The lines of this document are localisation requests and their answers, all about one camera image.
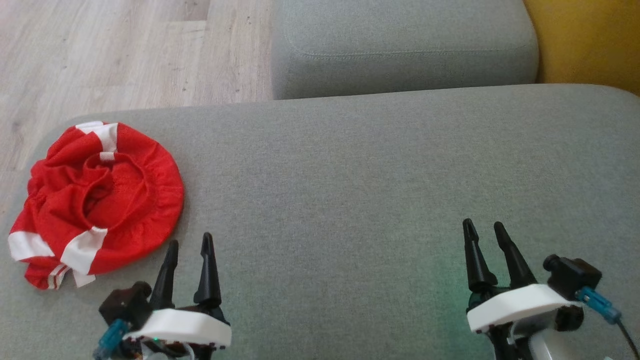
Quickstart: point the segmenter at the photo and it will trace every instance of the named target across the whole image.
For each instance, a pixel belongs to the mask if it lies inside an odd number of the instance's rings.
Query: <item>gray sofa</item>
[[[466,217],[501,283],[496,220],[540,281],[551,253],[601,269],[599,288],[640,334],[639,115],[638,97],[591,85],[127,111],[70,120],[32,161],[66,126],[89,120],[129,124],[173,154],[186,189],[173,299],[190,303],[200,239],[212,232],[234,330],[216,359],[492,359],[465,318]],[[24,198],[21,187],[5,234]],[[89,358],[106,328],[100,302],[153,283],[165,248],[48,292],[6,255],[1,357]],[[594,313],[566,339],[581,359],[629,357]]]
[[[276,99],[532,83],[522,0],[275,0]]]

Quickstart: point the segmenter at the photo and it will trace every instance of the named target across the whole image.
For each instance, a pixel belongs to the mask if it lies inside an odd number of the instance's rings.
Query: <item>black cable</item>
[[[487,336],[493,344],[493,353],[495,360],[517,360],[519,359],[516,349],[509,344],[510,326],[499,325],[493,327],[487,332]]]
[[[620,327],[620,331],[622,331],[622,335],[625,336],[625,339],[627,340],[627,343],[629,344],[631,351],[634,352],[634,355],[636,356],[636,360],[640,360],[640,354],[638,354],[638,348],[636,347],[636,344],[634,344],[634,340],[631,338],[631,335],[629,335],[629,333],[627,332],[627,328],[624,325],[622,325],[622,320],[618,320],[617,324]]]

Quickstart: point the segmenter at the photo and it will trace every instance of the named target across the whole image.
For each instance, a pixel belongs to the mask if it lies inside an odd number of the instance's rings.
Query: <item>red cloth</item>
[[[12,257],[37,288],[58,288],[69,269],[81,286],[158,248],[183,199],[178,167],[155,140],[119,123],[70,127],[31,169]]]

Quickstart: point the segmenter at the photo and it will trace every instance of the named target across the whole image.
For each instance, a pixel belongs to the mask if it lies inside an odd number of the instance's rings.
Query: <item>blue cable connector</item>
[[[93,351],[94,360],[106,360],[122,341],[122,336],[129,332],[129,326],[121,319],[111,323],[111,326],[98,341],[98,348]]]
[[[622,313],[612,306],[611,301],[597,293],[594,289],[585,286],[575,294],[575,297],[594,309],[598,314],[604,317],[604,320],[611,325],[615,325],[620,320]]]

